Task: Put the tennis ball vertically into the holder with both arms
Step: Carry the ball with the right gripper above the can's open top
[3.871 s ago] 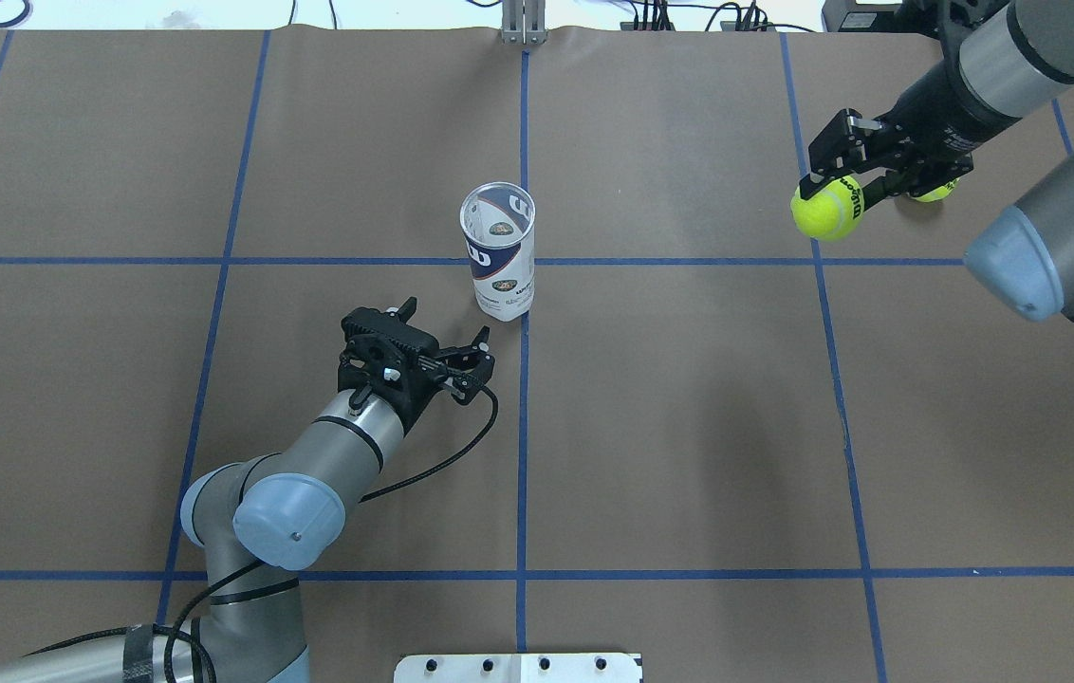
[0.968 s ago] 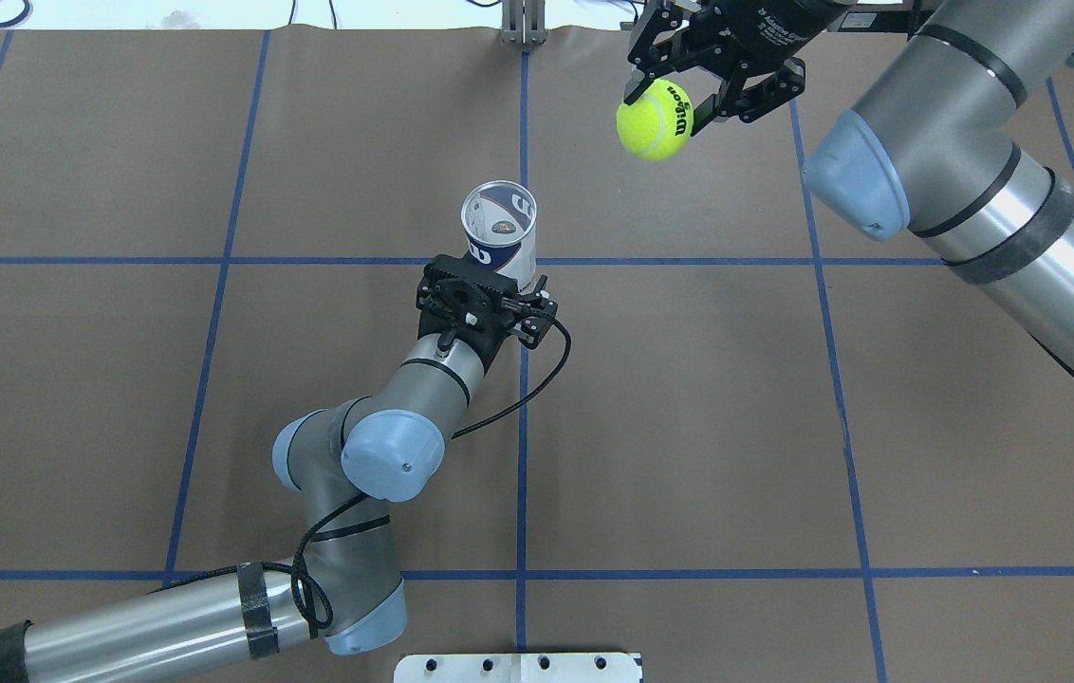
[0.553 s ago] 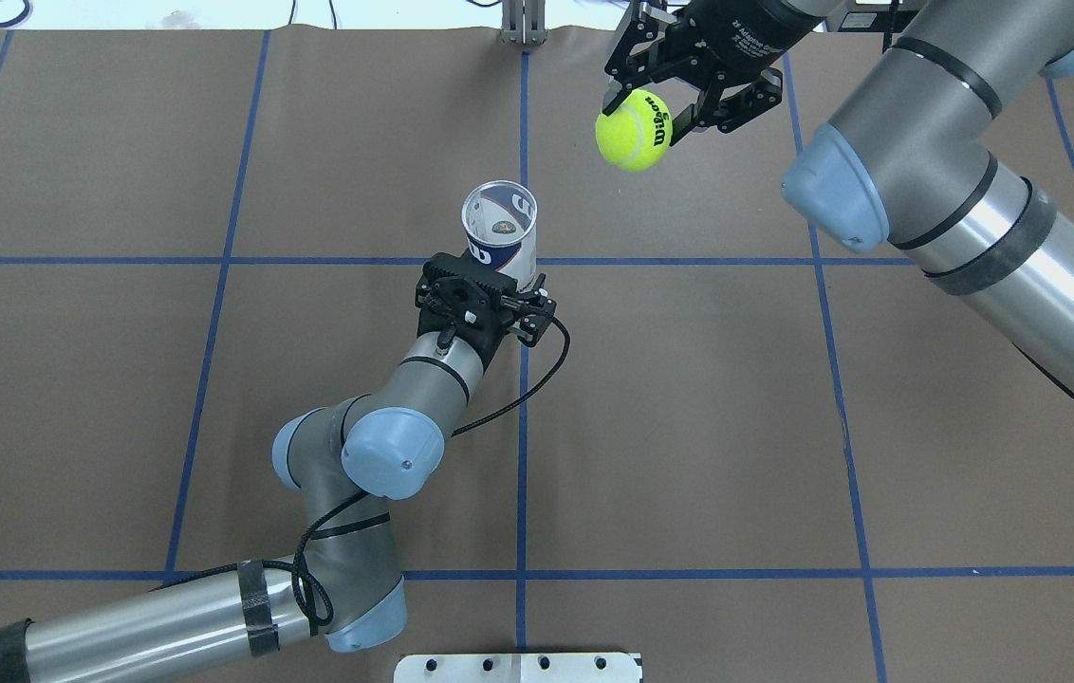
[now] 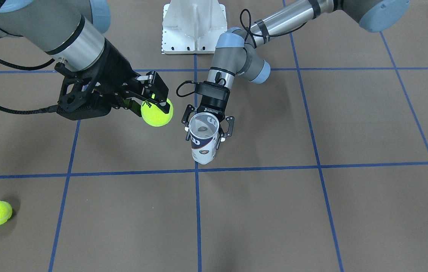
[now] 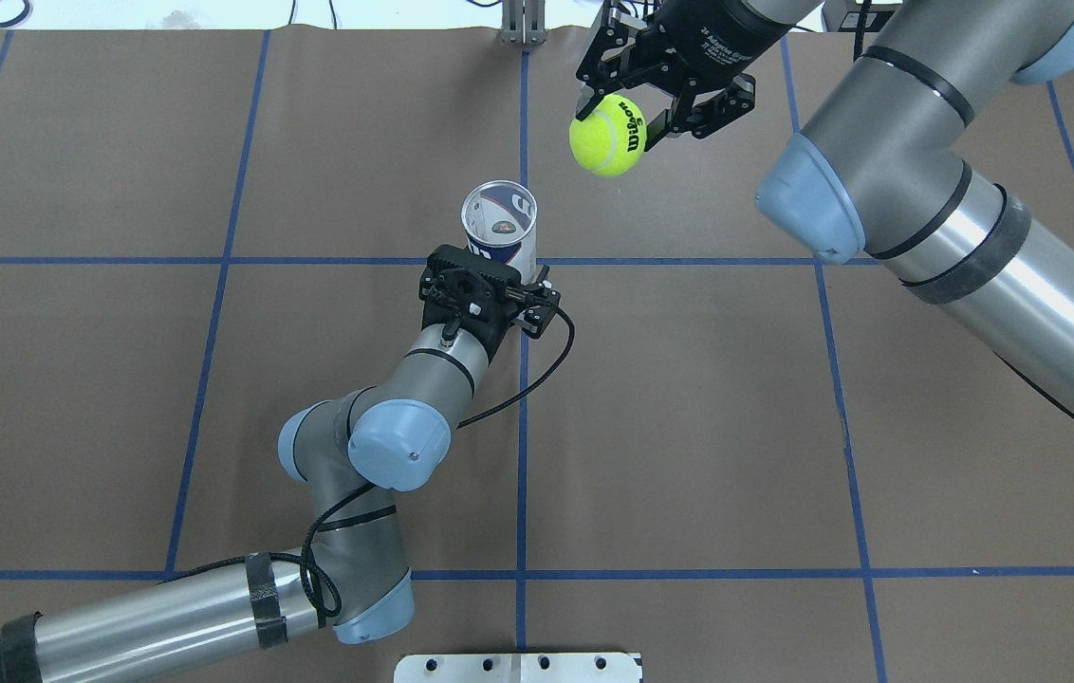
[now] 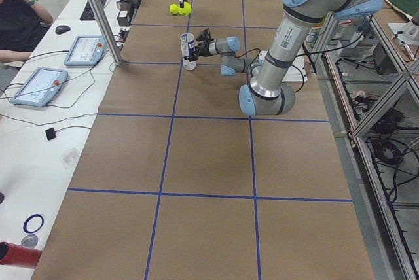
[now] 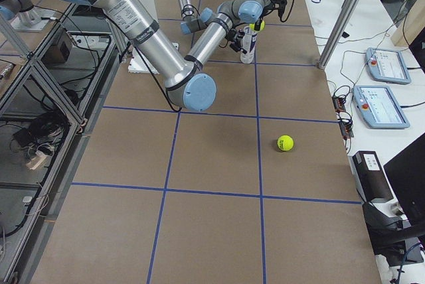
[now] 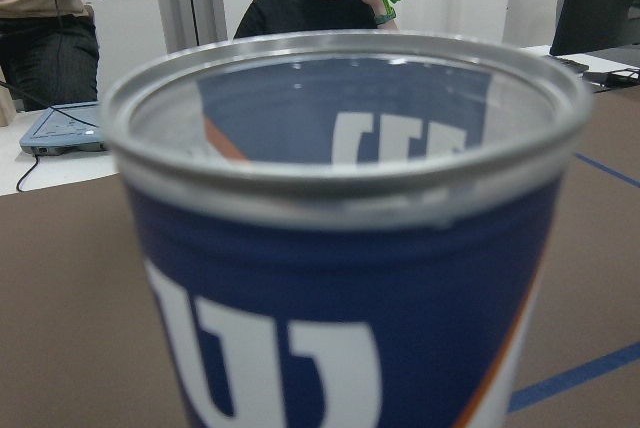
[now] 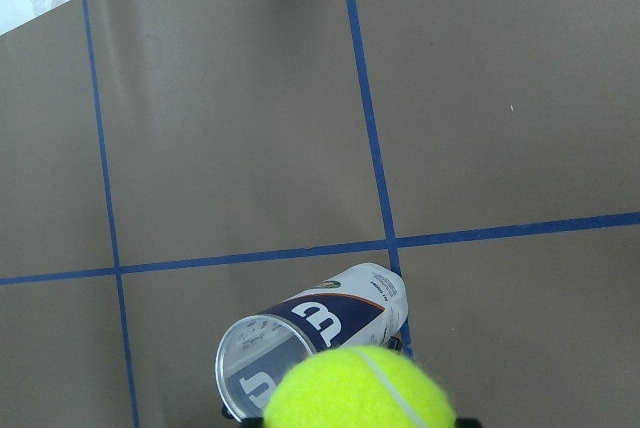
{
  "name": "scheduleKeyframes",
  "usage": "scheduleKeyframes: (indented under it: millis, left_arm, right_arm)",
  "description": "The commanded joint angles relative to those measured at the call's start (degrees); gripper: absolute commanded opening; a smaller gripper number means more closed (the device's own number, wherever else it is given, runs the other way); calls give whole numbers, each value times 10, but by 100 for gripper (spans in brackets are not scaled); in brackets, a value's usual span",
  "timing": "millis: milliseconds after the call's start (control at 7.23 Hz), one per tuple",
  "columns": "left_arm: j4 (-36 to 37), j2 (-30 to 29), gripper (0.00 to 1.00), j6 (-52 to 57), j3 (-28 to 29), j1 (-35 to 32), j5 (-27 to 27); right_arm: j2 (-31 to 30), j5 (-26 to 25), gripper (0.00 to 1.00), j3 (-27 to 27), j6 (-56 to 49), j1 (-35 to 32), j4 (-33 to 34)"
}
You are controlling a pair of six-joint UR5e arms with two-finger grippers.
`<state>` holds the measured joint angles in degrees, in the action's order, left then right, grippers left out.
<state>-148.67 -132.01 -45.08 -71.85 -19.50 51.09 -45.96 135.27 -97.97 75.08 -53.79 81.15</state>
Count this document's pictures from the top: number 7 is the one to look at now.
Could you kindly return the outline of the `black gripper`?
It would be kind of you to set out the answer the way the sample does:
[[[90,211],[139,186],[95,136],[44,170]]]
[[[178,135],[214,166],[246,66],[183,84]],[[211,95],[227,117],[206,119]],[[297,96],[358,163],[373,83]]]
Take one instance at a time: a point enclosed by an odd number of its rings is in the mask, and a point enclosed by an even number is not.
[[[243,30],[231,29],[226,35],[226,40],[230,43],[229,47],[235,52],[240,52],[240,40],[243,40],[245,32]]]
[[[260,32],[260,24],[262,24],[264,17],[260,15],[256,22],[253,24],[252,30],[255,32]]]

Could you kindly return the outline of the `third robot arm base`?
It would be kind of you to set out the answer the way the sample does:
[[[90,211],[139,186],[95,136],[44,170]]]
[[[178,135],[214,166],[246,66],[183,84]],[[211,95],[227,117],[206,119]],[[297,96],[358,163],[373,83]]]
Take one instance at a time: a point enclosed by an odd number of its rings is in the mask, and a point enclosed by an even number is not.
[[[48,21],[42,19],[31,0],[1,0],[1,16],[6,21],[11,21],[11,26],[16,31],[40,32]]]

